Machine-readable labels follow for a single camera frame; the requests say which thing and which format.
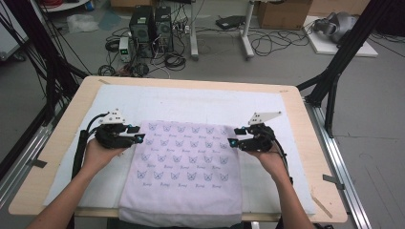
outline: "cloth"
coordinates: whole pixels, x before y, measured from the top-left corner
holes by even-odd
[[[143,121],[119,201],[119,218],[147,226],[229,227],[242,220],[233,128]]]

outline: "black metal pole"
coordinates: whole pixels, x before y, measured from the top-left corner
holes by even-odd
[[[320,107],[322,100],[327,94],[329,95],[325,128],[330,137],[333,137],[331,128],[339,77],[370,36],[381,17],[390,9],[393,2],[394,0],[371,0],[328,67],[320,75],[297,86],[302,91],[315,85],[312,92],[306,96],[306,101],[314,107]]]

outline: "cardboard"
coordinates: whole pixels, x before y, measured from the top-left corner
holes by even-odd
[[[263,29],[301,30],[312,0],[288,0],[282,4],[261,3],[259,25]]]
[[[369,2],[370,0],[313,0],[309,15],[328,16],[333,11],[360,15]]]

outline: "hand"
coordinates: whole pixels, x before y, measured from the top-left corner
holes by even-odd
[[[271,174],[271,177],[278,181],[282,178],[288,178],[286,167],[277,150],[273,145],[268,152],[248,152],[252,156],[256,156],[262,164],[263,168]]]
[[[106,149],[93,138],[87,143],[84,162],[80,171],[86,171],[90,173],[90,175],[95,176],[114,156],[118,156],[124,150],[126,149]]]

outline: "white device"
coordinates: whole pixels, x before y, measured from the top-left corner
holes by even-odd
[[[131,61],[131,52],[129,49],[129,37],[119,38],[119,55],[124,63]]]
[[[98,121],[99,124],[118,124],[124,122],[125,118],[122,116],[118,108],[116,108],[115,111],[109,112]]]
[[[249,125],[254,125],[254,124],[259,124],[259,123],[265,123],[266,121],[269,121],[275,117],[278,117],[281,115],[281,112],[278,113],[255,113],[253,114],[253,117],[250,118],[250,120],[247,122]]]

